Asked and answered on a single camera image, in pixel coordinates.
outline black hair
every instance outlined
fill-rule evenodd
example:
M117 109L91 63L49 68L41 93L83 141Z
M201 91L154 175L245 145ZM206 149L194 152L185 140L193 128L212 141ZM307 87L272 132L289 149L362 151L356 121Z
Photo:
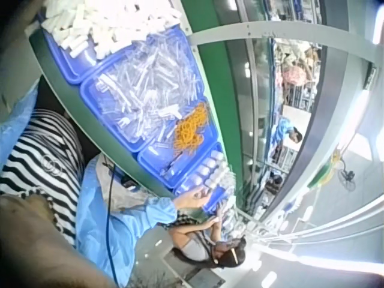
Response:
M218 259L218 265L228 268L234 268L238 267L245 261L245 251L244 248L246 246L247 242L244 238L241 238L241 241L239 245L235 248L232 248L235 253L232 252L232 249L226 251L219 259Z
M296 127L294 127L293 130L294 130L294 132L296 133L296 138L297 138L297 140L298 140L298 143L300 143L301 140L302 140L302 134L299 132L299 130L297 130Z
M245 238L241 238L240 243L233 248L235 250L237 262L234 258L234 255L230 250L226 251L218 260L215 261L215 259L212 256L212 252L207 249L207 252L209 254L209 259L204 261L195 261L189 259L187 256L184 255L184 253L178 249L173 248L172 253L178 258L180 261L188 263L190 265L193 265L199 269L214 269L214 268L234 268L237 266L240 266L245 261L245 251L244 248L247 245L247 242Z
M281 183L283 183L283 177L281 177L280 175L278 175L275 179L274 179L274 183L276 185L280 185Z

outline hand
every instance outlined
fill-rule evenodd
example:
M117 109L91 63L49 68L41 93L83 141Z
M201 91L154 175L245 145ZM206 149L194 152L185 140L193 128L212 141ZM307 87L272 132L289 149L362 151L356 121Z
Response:
M185 192L173 200L176 209L182 208L201 208L210 200L212 193L206 193L206 187L196 187L188 192Z
M202 230L208 229L218 222L219 222L219 218L216 216L213 216L201 224Z

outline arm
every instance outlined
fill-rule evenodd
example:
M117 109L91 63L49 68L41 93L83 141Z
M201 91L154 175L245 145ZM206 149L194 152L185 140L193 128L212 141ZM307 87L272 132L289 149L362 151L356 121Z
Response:
M215 223L212 227L211 239L214 242L221 240L221 221Z
M200 231L204 230L203 224L197 224L197 225L181 225L178 227L174 227L170 229L170 232L177 232L180 234L188 234L190 232Z
M144 205L125 209L122 213L113 214L131 232L136 241L157 223L169 224L177 218L177 210L170 198L151 198Z
M114 214L131 231L133 241L136 241L157 223L169 224L176 220L177 210L182 208L199 208L211 198L211 194L202 196L202 188L198 187L179 197L153 198L146 204L124 210L121 214Z
M216 224L217 220L218 220L217 217L213 217L202 224L181 225L178 227L174 227L169 230L169 235L172 238L173 244L179 249L183 249L184 246L186 246L188 242L191 240L191 238L188 236L188 233L208 229L212 227L212 225Z

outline white plastic cap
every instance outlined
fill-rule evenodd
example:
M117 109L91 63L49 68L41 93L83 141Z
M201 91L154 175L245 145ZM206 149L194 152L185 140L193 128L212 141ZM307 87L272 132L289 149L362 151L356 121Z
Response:
M207 158L203 161L203 164L211 169L216 167L216 161L213 160L212 158Z
M192 175L190 178L196 186L203 184L203 179L199 175Z
M200 175L207 176L210 172L210 169L204 165L200 165L196 170Z
M224 154L219 152L219 151L216 151L216 150L213 150L211 152L211 157L218 160L218 161L223 161L224 160Z

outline person in blue gown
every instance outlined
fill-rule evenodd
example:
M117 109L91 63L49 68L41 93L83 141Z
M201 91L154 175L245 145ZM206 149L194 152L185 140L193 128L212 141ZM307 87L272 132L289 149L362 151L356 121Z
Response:
M158 223L174 222L179 209L202 207L209 201L211 194L199 187L173 200L167 197L153 197L144 205L111 213L108 218L107 206L95 169L99 156L90 161L84 174L81 170L78 171L81 185L75 185L78 189L77 205L74 205L75 213L70 214L71 211L65 210L70 203L65 202L67 198L64 194L68 194L68 191L64 191L63 187L66 186L61 184L65 183L64 179L67 179L67 176L74 179L74 174L63 174L65 169L62 169L62 174L56 178L63 181L60 182L61 186L58 186L57 190L53 189L51 195L49 191L39 190L39 193L29 195L19 191L21 188L19 189L18 185L41 188L39 186L41 183L35 183L33 179L23 175L23 171L26 173L27 164L31 173L33 169L40 169L43 165L42 161L34 157L34 153L42 149L52 150L60 147L28 146L24 139L32 139L32 136L36 139L48 137L46 133L55 133L56 139L62 139L59 130L44 130L43 127L48 122L42 122L43 119L41 123L44 125L40 125L38 136L28 128L35 117L36 96L37 86L34 86L15 106L9 119L0 124L0 287L126 287L135 263L134 248L139 238ZM54 114L52 115L51 122L60 119L59 126L68 127L68 123L61 115L57 115L57 119ZM22 145L21 140L24 142L24 153L19 152L21 150L18 148ZM34 160L23 164L23 157L27 155ZM64 156L58 157L57 164L64 158ZM11 162L17 163L18 166L11 167ZM63 223L68 222L66 215L76 215L76 232L73 235L75 241L72 245L63 237L63 229L55 227L55 224L58 224L57 219ZM109 223L110 252L117 283L113 280L113 269L107 252L107 223ZM4 275L5 270L10 272L9 275ZM3 284L3 277L9 278L10 275L21 284Z
M296 127L293 126L291 121L285 117L280 118L278 124L272 127L271 140L269 144L269 157L272 156L276 147L289 137L295 143L300 143L302 134Z

